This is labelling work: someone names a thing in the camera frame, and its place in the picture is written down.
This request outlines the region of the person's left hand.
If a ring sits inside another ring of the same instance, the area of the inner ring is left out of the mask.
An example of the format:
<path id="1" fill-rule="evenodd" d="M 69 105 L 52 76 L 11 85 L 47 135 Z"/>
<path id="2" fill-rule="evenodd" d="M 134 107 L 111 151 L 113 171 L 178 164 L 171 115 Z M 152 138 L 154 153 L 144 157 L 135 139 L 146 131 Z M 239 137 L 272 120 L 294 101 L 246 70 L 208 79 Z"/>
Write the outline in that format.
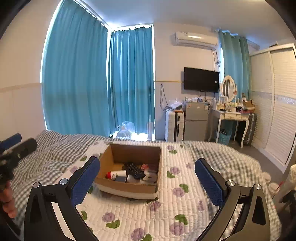
<path id="1" fill-rule="evenodd" d="M 3 211 L 8 214 L 10 218 L 15 218 L 17 216 L 17 209 L 10 181 L 5 184 L 5 188 L 1 191 L 1 204 Z"/>

